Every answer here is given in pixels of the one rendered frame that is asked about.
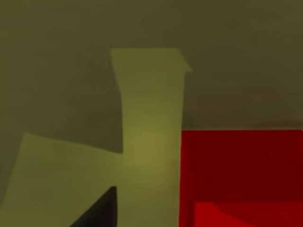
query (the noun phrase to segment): bright red rectangle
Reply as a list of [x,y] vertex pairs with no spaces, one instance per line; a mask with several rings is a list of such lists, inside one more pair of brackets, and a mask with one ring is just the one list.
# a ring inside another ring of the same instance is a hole
[[196,202],[225,209],[257,203],[255,210],[302,202],[302,136],[299,130],[183,131],[180,227],[194,227]]

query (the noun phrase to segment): black object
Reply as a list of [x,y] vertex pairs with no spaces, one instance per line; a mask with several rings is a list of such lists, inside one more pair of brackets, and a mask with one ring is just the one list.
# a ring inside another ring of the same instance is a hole
[[117,187],[111,187],[70,227],[116,227]]

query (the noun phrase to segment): red rectangle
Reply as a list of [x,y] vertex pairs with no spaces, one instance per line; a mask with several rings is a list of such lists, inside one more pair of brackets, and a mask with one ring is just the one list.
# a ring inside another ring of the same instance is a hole
[[183,131],[180,227],[196,202],[303,201],[302,131]]

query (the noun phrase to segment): red object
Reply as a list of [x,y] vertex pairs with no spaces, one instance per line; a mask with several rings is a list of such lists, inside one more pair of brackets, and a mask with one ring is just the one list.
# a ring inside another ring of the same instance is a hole
[[299,130],[183,131],[179,227],[195,226],[197,202],[253,226],[303,226],[302,138]]

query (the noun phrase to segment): dark red surface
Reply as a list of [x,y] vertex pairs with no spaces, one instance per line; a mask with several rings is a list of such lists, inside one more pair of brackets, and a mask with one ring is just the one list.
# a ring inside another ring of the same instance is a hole
[[194,227],[195,204],[210,202],[255,226],[299,227],[302,139],[295,130],[183,131],[179,226]]

